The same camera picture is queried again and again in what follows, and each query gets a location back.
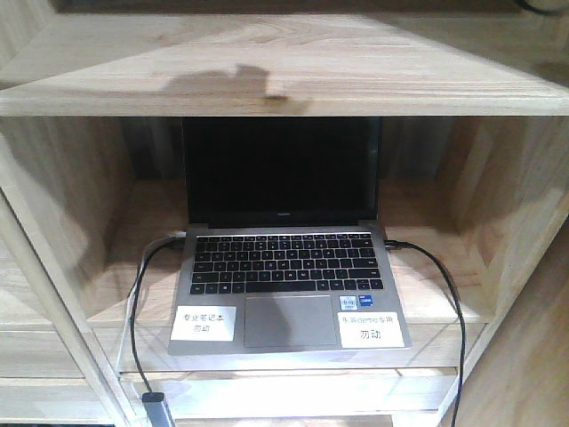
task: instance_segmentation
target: black screen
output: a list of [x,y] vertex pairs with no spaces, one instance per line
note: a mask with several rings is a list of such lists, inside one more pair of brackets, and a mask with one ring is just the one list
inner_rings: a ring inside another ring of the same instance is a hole
[[191,222],[309,225],[376,217],[379,118],[184,118]]

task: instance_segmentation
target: black cable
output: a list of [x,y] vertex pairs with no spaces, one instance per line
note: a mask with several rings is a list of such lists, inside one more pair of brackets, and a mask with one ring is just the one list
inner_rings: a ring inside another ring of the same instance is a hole
[[161,249],[164,249],[165,247],[174,247],[174,245],[177,243],[177,241],[178,241],[177,238],[173,238],[173,240],[166,241],[165,243],[163,243],[160,246],[155,247],[150,253],[148,253],[148,256],[144,257],[144,259],[140,263],[139,272],[136,275],[136,279],[134,279],[134,283],[132,284],[132,290],[134,290],[134,301],[132,302],[132,311],[131,311],[131,317],[130,317],[132,356],[134,357],[134,362],[136,363],[136,367],[139,371],[140,377],[142,377],[142,381],[144,381],[144,384],[146,385],[146,388],[148,389],[148,391],[150,393],[152,393],[153,391],[152,391],[152,388],[150,387],[150,383],[148,382],[147,377],[144,375],[144,371],[142,370],[142,366],[140,365],[139,355],[136,351],[136,340],[134,337],[134,319],[136,318],[136,307],[137,307],[138,301],[139,301],[140,284],[142,283],[142,278],[144,277],[144,273],[145,273],[146,268],[148,267],[148,263],[150,262],[152,257],[158,251],[160,251]]
[[539,7],[535,7],[532,4],[527,3],[525,0],[514,0],[514,3],[528,12],[533,12],[543,16],[562,15],[563,13],[569,11],[569,6],[560,7],[558,9],[540,9]]
[[459,301],[459,296],[456,291],[456,287],[453,283],[451,275],[441,263],[435,255],[431,254],[430,252],[426,251],[420,246],[414,245],[413,243],[408,242],[399,242],[397,240],[385,240],[385,247],[389,249],[403,249],[409,248],[414,249],[416,251],[421,252],[422,254],[426,255],[435,265],[438,267],[439,271],[445,278],[446,284],[448,285],[449,290],[451,291],[451,295],[453,296],[454,301],[454,308],[456,309],[456,314],[459,317],[459,322],[461,323],[461,357],[459,361],[459,384],[458,390],[456,391],[456,400],[454,401],[454,410],[453,410],[453,420],[451,422],[451,427],[454,427],[456,424],[456,416],[459,412],[459,404],[461,403],[461,395],[462,395],[462,382],[464,380],[464,358],[466,354],[466,324],[464,322],[464,316],[462,315],[462,308],[461,302]]

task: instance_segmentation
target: laptop sticker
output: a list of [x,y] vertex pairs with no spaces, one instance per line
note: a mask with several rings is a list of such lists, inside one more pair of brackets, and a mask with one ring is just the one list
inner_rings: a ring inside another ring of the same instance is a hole
[[233,341],[235,307],[181,305],[176,311],[172,340]]
[[373,298],[371,295],[359,295],[359,305],[362,307],[371,307],[373,306]]
[[341,346],[344,349],[404,347],[397,313],[338,313]]
[[342,311],[356,311],[357,299],[355,296],[341,296],[340,297],[340,310]]

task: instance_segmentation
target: wooden shelf board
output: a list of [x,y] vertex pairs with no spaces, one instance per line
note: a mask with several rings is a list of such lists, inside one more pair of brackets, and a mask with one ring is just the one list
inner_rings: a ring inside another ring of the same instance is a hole
[[523,14],[361,3],[62,12],[0,70],[0,115],[569,114],[566,52]]
[[[381,184],[381,216],[389,238],[417,243],[439,256],[452,272],[459,288],[462,309],[469,323],[487,323],[493,313],[486,302],[477,274],[468,261],[461,239],[454,231],[441,196],[433,182]],[[187,226],[183,183],[139,181],[124,210],[108,267],[93,285],[89,323],[93,327],[120,327],[124,322],[125,297],[132,285],[144,245]],[[445,282],[423,255],[413,251],[392,253],[390,261],[408,323],[453,323],[456,314],[449,303]],[[168,326],[171,322],[181,253],[163,251],[148,267],[138,311],[141,326]]]

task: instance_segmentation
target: silver laptop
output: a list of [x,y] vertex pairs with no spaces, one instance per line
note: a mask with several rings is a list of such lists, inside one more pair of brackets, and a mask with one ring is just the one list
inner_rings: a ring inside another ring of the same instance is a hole
[[183,120],[171,355],[411,345],[378,228],[377,117]]

